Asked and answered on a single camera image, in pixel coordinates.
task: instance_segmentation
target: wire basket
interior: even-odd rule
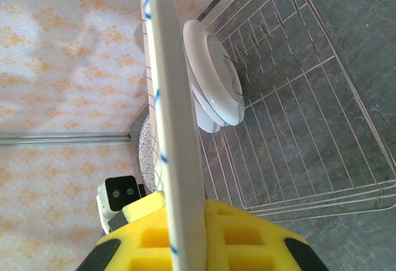
[[[395,160],[312,0],[233,0],[209,29],[247,105],[200,133],[209,198],[273,221],[396,206]]]

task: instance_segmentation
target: wire rack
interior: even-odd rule
[[[246,105],[239,126],[200,133],[209,198],[270,220],[396,206],[395,160],[312,0],[233,0],[209,29]]]

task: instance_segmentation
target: metal wire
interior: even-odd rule
[[[269,65],[272,73],[278,77],[283,76],[285,81],[282,84],[272,84],[267,89],[263,88],[259,97],[253,101],[246,98],[246,112],[250,116],[240,126],[223,128],[211,138],[205,136],[213,144],[208,145],[203,137],[200,137],[205,159],[203,166],[207,173],[205,177],[210,179],[207,185],[213,186],[209,191],[214,192],[214,195],[209,194],[209,197],[227,199],[230,204],[272,220],[326,217],[394,208],[394,157],[371,122],[312,0],[284,0],[282,3],[281,0],[245,1],[230,2],[209,27],[223,43],[231,59],[233,58],[232,62],[237,67],[240,77],[245,80],[244,97],[249,96],[249,89],[254,86],[252,74],[257,68],[261,71],[262,78],[266,79],[268,70],[263,69],[263,66]],[[273,13],[268,13],[268,9],[273,9]],[[318,32],[313,32],[312,27],[317,27]],[[295,36],[290,33],[291,30],[309,43],[304,55],[301,55],[301,52],[297,53],[291,44],[291,39]],[[316,40],[318,33],[325,39],[322,46],[318,45]],[[267,54],[263,54],[263,48],[267,49]],[[322,53],[325,50],[330,52],[325,55]],[[286,52],[299,69],[280,67],[278,60],[282,60]],[[309,63],[307,59],[314,61],[314,64]],[[352,122],[348,117],[346,107],[342,104],[338,89],[327,69],[330,64],[338,67],[337,78],[343,79],[348,93],[356,103],[356,109],[365,118],[358,126],[357,122]],[[295,74],[293,71],[295,76],[289,78],[290,70],[301,72]],[[342,146],[342,138],[334,133],[334,122],[329,119],[330,108],[321,102],[321,92],[318,92],[311,80],[313,73],[323,77],[326,82],[324,90],[334,101],[331,106],[339,110],[339,120],[345,125],[343,134],[350,138],[350,144],[356,147],[354,156],[361,159],[361,169],[358,172],[350,166],[350,155]],[[307,116],[301,102],[301,92],[296,90],[297,84],[306,85],[312,98],[312,107],[317,110],[316,117]],[[309,155],[304,149],[304,139],[297,135],[296,129],[292,126],[293,117],[285,104],[288,101],[282,97],[282,91],[285,90],[290,92],[289,99],[294,101],[296,112],[307,130],[306,140],[312,146]],[[283,122],[276,119],[279,115],[285,118]],[[312,129],[315,119],[322,123],[320,133]],[[381,153],[379,157],[384,163],[382,169],[386,170],[386,173],[374,171],[370,150],[365,150],[362,138],[357,134],[357,127],[360,126],[368,126],[371,130],[372,140],[375,140],[372,143],[377,145]],[[328,138],[325,149],[320,146],[318,137],[324,133]],[[287,152],[290,146],[296,150],[296,156],[293,158],[290,158]],[[326,162],[324,153],[330,149],[333,150],[332,159],[339,163],[336,168],[329,167]],[[230,171],[223,166],[222,158],[225,156]],[[219,163],[220,171],[213,167]],[[299,163],[299,168],[292,167],[292,163]],[[227,176],[232,177],[233,182],[227,182]],[[225,190],[220,187],[220,181],[222,186],[225,183]],[[237,204],[232,201],[231,195],[238,196]]]

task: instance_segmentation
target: gray surface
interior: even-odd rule
[[[211,28],[217,31],[247,1],[237,0]],[[260,15],[254,14],[252,27],[247,23],[241,26],[241,35],[233,33],[265,1],[252,0],[218,34],[226,40],[230,56],[236,56],[246,104],[266,97],[246,110],[241,125],[214,136],[201,133],[208,196],[241,206],[239,190],[251,207],[281,202],[283,196],[290,200],[330,192],[330,183],[337,190],[394,180],[336,60],[310,70],[332,52],[307,7],[300,17],[284,23],[283,32],[274,30],[279,21],[270,2],[262,8],[265,31],[259,26]],[[293,13],[290,0],[273,1],[282,20]],[[396,0],[313,1],[381,139],[396,156]],[[304,5],[304,0],[296,2]],[[268,42],[260,41],[271,30]],[[301,68],[309,72],[293,80]],[[288,80],[290,85],[273,91]],[[394,198],[381,201],[394,203]],[[377,205],[370,201],[333,208],[330,213]],[[330,270],[395,270],[395,217],[393,209],[282,225],[307,237]]]

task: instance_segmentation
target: blue dashed line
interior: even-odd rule
[[[161,161],[163,161],[165,164],[168,163],[168,158],[164,155],[161,155]]]
[[[150,0],[144,0],[144,15],[146,16],[146,19],[151,19],[151,14],[146,11],[149,2]]]
[[[156,105],[158,100],[160,99],[160,89],[158,88],[157,91],[155,92],[154,96],[154,104]]]
[[[178,254],[178,250],[173,245],[171,245],[171,251],[173,254]]]

